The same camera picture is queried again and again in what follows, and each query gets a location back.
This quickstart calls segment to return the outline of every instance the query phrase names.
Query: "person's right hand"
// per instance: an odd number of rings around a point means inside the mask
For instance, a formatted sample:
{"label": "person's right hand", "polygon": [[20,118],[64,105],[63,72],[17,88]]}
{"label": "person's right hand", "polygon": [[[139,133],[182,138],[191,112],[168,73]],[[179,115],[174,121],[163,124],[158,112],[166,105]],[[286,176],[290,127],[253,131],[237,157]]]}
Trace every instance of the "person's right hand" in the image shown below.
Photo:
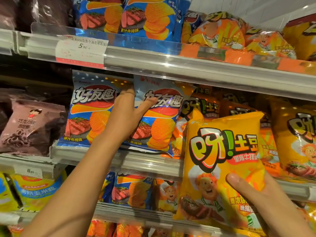
{"label": "person's right hand", "polygon": [[264,176],[265,187],[262,191],[255,190],[243,178],[234,173],[228,174],[226,180],[256,207],[270,227],[272,235],[269,236],[316,236],[294,203],[267,172]]}

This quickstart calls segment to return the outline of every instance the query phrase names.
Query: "green exclamation mark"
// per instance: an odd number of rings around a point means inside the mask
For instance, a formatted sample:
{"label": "green exclamation mark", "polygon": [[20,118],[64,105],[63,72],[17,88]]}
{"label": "green exclamation mark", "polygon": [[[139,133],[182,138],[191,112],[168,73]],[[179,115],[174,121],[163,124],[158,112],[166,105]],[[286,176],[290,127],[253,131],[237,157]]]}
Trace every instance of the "green exclamation mark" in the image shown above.
{"label": "green exclamation mark", "polygon": [[228,149],[229,151],[227,152],[227,155],[233,156],[234,155],[234,135],[232,131],[223,131],[227,137],[227,142],[228,142]]}
{"label": "green exclamation mark", "polygon": [[205,114],[206,113],[206,100],[200,99],[200,107],[201,107],[201,113]]}

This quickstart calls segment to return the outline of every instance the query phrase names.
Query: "blue chip bag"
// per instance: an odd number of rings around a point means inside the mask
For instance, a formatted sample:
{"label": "blue chip bag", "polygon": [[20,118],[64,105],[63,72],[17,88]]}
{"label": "blue chip bag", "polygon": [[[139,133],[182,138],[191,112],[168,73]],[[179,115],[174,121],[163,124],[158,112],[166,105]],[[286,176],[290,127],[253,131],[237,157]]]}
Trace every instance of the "blue chip bag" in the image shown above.
{"label": "blue chip bag", "polygon": [[150,97],[157,97],[158,102],[144,114],[136,131],[124,143],[137,150],[140,147],[172,156],[170,138],[182,103],[189,99],[195,87],[180,81],[134,75],[134,88],[136,108]]}
{"label": "blue chip bag", "polygon": [[178,5],[178,13],[177,13],[177,21],[174,28],[173,41],[180,42],[181,41],[181,33],[183,27],[184,16],[187,13],[192,0],[180,0]]}
{"label": "blue chip bag", "polygon": [[173,40],[179,0],[126,0],[120,34]]}
{"label": "blue chip bag", "polygon": [[153,178],[116,173],[109,203],[151,210]]}
{"label": "blue chip bag", "polygon": [[114,186],[115,172],[109,171],[103,182],[101,193],[99,195],[99,201],[108,203],[111,197],[112,189]]}
{"label": "blue chip bag", "polygon": [[74,0],[76,26],[117,33],[125,0]]}
{"label": "blue chip bag", "polygon": [[76,70],[72,75],[74,92],[66,131],[58,145],[89,147],[104,130],[122,87],[131,82],[127,78]]}
{"label": "blue chip bag", "polygon": [[188,43],[190,36],[203,22],[204,17],[205,14],[199,12],[188,11],[186,13],[182,25],[181,43]]}

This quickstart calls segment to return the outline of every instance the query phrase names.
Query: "brown snack bag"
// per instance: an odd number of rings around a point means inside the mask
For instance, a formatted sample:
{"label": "brown snack bag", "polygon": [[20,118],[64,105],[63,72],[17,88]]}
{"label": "brown snack bag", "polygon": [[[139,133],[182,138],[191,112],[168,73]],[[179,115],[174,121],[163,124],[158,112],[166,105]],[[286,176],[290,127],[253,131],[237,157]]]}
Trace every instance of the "brown snack bag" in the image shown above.
{"label": "brown snack bag", "polygon": [[51,129],[65,112],[56,104],[16,100],[13,114],[0,135],[0,152],[20,155],[47,155]]}

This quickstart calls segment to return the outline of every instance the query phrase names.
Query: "forearm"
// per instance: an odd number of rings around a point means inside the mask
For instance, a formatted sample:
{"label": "forearm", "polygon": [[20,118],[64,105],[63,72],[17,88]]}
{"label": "forearm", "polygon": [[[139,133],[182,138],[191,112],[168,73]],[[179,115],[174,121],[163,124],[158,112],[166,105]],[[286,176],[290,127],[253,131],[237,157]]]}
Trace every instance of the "forearm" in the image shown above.
{"label": "forearm", "polygon": [[23,231],[22,237],[86,236],[118,147],[119,144],[103,134],[98,136],[60,189]]}

